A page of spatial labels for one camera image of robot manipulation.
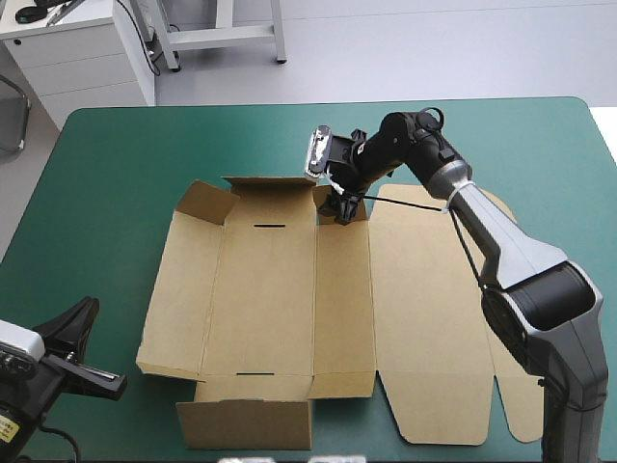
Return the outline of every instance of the black cable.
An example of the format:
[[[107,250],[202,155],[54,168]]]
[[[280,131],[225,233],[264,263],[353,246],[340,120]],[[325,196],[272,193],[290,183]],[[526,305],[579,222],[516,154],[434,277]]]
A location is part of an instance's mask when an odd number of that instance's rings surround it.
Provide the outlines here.
[[[79,446],[77,445],[77,442],[75,441],[75,439],[73,439],[73,437],[68,434],[67,432],[64,432],[62,429],[56,429],[55,427],[47,427],[45,425],[43,425],[42,423],[39,424],[39,430],[41,432],[46,432],[48,434],[55,434],[56,436],[60,436],[64,439],[66,439],[70,445],[73,447],[73,462],[74,463],[81,463],[81,451],[79,450]]]
[[[471,255],[471,251],[469,250],[469,246],[465,242],[465,238],[463,237],[463,232],[461,231],[461,227],[459,227],[459,221],[454,214],[452,209],[449,209],[450,217],[452,217],[452,223],[454,224],[454,230],[456,231],[456,235],[459,237],[459,241],[461,242],[461,246],[463,247],[463,251],[465,251],[465,256],[467,256],[467,261],[469,262],[469,266],[471,267],[471,271],[473,272],[473,277],[475,277],[476,282],[478,283],[478,287],[482,292],[484,292],[484,285],[482,285],[482,281],[480,280],[480,272],[478,272],[477,267],[475,266],[475,262],[473,261],[473,256]]]
[[[384,203],[392,203],[392,204],[400,204],[400,205],[406,205],[408,207],[416,207],[418,209],[425,209],[425,210],[437,210],[439,212],[442,211],[442,209],[440,207],[434,207],[433,205],[425,205],[425,204],[416,204],[416,203],[406,203],[404,201],[398,201],[398,200],[392,200],[390,198],[381,198],[379,196],[368,196],[368,195],[360,195],[361,198],[365,199],[365,200],[372,200],[372,201],[383,201]]]
[[[135,22],[135,19],[133,18],[133,14],[131,14],[131,11],[128,10],[128,8],[126,8],[126,5],[124,5],[121,2],[121,0],[116,0],[116,2],[118,2],[118,4],[126,12],[126,14],[128,14],[128,18],[133,23],[133,27],[135,28],[135,32],[137,33],[137,37],[139,37],[139,43],[142,46],[142,51],[144,52],[144,57],[146,58],[146,62],[148,63],[148,67],[152,71],[152,73],[158,77],[159,75],[161,75],[161,69],[159,69],[159,67],[150,60],[150,57],[148,56],[148,49],[146,48],[146,44],[144,43],[144,38],[142,37],[142,35],[139,32],[139,27],[137,27],[137,23]]]

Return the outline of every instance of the white drawer cabinet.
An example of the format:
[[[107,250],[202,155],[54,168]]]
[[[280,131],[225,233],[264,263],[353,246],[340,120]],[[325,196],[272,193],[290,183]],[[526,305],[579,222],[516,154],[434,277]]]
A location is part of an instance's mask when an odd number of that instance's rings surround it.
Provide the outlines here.
[[[46,19],[17,24],[14,12],[32,4],[7,0],[0,40],[59,128],[80,108],[155,104],[139,36],[115,0],[86,0],[52,27],[45,27]]]
[[[53,122],[61,126],[70,113],[78,108],[127,108],[144,106],[139,97],[140,89],[137,82],[110,85],[96,89],[79,90],[67,94],[41,96],[40,102],[47,109]]]
[[[39,97],[135,80],[135,72],[124,54],[22,68],[21,71]]]

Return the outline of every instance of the cardboard flap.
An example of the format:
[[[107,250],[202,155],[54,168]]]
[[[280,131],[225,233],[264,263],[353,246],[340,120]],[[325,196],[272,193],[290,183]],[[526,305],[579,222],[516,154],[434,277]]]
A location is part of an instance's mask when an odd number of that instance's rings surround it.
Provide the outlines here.
[[[189,449],[310,449],[306,400],[185,402],[176,409]]]
[[[223,225],[237,201],[238,197],[229,191],[195,180],[175,210],[213,224]]]
[[[231,185],[304,185],[315,184],[304,177],[223,177]]]
[[[311,398],[371,396],[375,362],[368,222],[320,225]]]
[[[315,374],[308,398],[372,397],[375,371]]]
[[[217,402],[227,399],[306,400],[310,376],[249,374],[208,376],[195,388],[196,402]]]
[[[406,441],[479,446],[486,440],[492,375],[380,370],[379,376]]]
[[[512,220],[516,221],[509,207],[498,197],[484,192]],[[471,236],[464,231],[469,250],[477,268],[482,268],[484,257]],[[538,386],[538,376],[527,374],[510,355],[488,323],[485,325],[493,367],[503,403],[508,428],[520,442],[533,442],[542,437],[544,425],[544,389]]]
[[[312,189],[312,199],[315,202],[315,206],[317,209],[321,207],[321,205],[326,201],[326,198],[332,191],[332,187],[330,185],[319,185],[315,186]],[[335,222],[334,217],[326,217],[325,215],[317,215],[320,225],[330,225]],[[366,215],[366,206],[364,205],[364,201],[358,204],[358,211],[356,212],[356,216],[352,219],[352,222],[359,222],[360,220],[366,220],[368,216]]]
[[[419,186],[385,185],[379,194],[441,206]],[[493,363],[477,284],[450,217],[377,203],[370,255],[377,366],[401,434],[411,443],[481,444]]]
[[[197,378],[222,236],[219,225],[174,213],[137,354],[144,373]]]
[[[201,379],[312,374],[316,227],[310,188],[238,188],[212,295]]]

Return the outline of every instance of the green tabletop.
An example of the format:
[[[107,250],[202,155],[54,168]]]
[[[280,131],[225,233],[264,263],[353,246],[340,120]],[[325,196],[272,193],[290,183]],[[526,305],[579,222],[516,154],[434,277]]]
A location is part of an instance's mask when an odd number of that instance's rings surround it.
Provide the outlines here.
[[[508,432],[497,388],[489,437],[479,447],[407,444],[378,385],[371,399],[315,403],[312,452],[187,450],[174,403],[190,400],[193,384],[145,376],[135,366],[172,210],[193,179],[226,186],[221,176],[298,176],[317,125],[373,133],[387,112],[432,105],[444,110],[444,133],[476,182],[506,201],[529,234],[565,249],[604,293],[604,343],[617,368],[617,171],[578,99],[81,110],[69,118],[0,265],[0,316],[32,326],[84,295],[98,297],[87,361],[126,373],[129,386],[119,402],[63,395],[48,424],[72,433],[84,457],[96,460],[332,453],[538,460],[539,443],[520,444]],[[415,182],[403,168],[387,181]],[[604,460],[617,460],[615,384],[604,414]],[[40,459],[70,455],[64,441],[40,434],[26,450]]]

